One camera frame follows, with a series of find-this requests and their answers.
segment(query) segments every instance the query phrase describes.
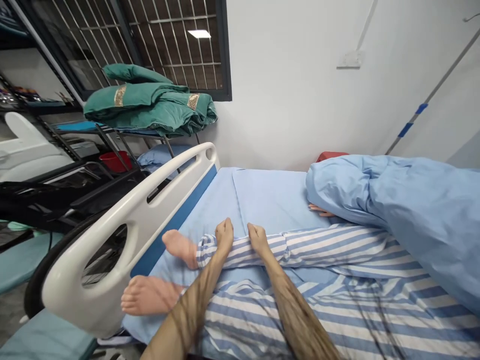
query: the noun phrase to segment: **barred window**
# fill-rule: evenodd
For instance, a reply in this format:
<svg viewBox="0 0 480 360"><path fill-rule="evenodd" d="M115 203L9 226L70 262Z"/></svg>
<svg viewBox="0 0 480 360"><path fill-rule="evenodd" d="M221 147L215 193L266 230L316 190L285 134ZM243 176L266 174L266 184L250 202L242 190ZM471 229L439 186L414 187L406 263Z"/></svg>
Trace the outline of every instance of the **barred window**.
<svg viewBox="0 0 480 360"><path fill-rule="evenodd" d="M102 71L113 63L232 99L225 0L17 1L83 100L121 84Z"/></svg>

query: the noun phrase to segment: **bed frame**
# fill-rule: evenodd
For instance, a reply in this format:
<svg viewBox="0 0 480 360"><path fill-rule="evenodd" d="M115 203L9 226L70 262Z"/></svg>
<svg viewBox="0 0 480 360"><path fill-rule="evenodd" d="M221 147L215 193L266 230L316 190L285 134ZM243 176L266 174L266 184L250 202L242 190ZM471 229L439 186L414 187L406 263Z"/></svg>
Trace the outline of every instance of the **bed frame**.
<svg viewBox="0 0 480 360"><path fill-rule="evenodd" d="M192 158L195 162L147 202L170 174ZM55 262L43 285L45 307L96 338L114 335L122 326L120 299L131 277L150 273L165 250L163 233L180 228L219 168L215 146L206 142L148 176ZM115 267L98 283L83 287L82 273L88 261L122 224L127 225L127 237Z"/></svg>

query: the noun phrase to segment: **wall outlet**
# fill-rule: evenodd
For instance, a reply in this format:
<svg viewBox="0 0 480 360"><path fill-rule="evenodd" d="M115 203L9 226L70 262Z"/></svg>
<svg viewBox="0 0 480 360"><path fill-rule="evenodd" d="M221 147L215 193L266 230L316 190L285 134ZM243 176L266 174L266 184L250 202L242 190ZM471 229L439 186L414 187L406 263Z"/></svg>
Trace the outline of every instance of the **wall outlet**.
<svg viewBox="0 0 480 360"><path fill-rule="evenodd" d="M365 52L356 50L347 52L345 55L342 56L338 65L336 66L337 69L360 69L362 63L364 61Z"/></svg>

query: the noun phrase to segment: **window frame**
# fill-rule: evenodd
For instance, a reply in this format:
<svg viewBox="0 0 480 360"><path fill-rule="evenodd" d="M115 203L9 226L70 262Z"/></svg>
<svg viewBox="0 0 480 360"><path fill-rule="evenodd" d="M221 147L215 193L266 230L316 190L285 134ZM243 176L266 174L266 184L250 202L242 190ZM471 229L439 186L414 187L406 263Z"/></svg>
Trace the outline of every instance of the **window frame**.
<svg viewBox="0 0 480 360"><path fill-rule="evenodd" d="M28 21L38 33L45 44L48 51L51 53L58 66L65 73L65 76L71 82L72 86L79 94L82 101L86 102L87 99L96 90L85 89L79 78L75 74L74 70L68 63L68 59L63 53L60 46L55 41L52 34L47 29L47 26L43 23L40 17L32 6L32 0L10 0L16 1L20 9L23 11ZM133 31L129 25L129 22L125 16L120 0L108 0L112 5L115 16L117 17L120 25L120 31L124 37L125 44L128 47L128 51L131 53L133 63L139 66L144 66L142 57L136 46L136 40L133 38ZM192 89L192 92L209 94L215 102L228 102L232 101L232 78L230 74L230 50L229 50L229 33L227 22L227 4L226 0L215 0L215 11L218 26L218 45L220 49L220 63L221 63L221 76L222 76L222 88L221 89Z"/></svg>

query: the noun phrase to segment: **white bed side rail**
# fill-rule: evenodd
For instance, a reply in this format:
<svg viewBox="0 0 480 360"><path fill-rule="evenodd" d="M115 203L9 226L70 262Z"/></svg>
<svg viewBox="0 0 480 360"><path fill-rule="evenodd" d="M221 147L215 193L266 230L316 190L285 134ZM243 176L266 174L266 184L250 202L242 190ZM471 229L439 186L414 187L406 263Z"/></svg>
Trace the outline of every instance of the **white bed side rail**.
<svg viewBox="0 0 480 360"><path fill-rule="evenodd" d="M147 197L193 157L195 162L147 203ZM213 166L220 168L215 146L203 143L174 157L132 189L52 266L42 290L45 307L97 338L112 336L124 316L120 299L130 271ZM115 267L100 282L82 286L88 261L122 224L127 225L127 238Z"/></svg>

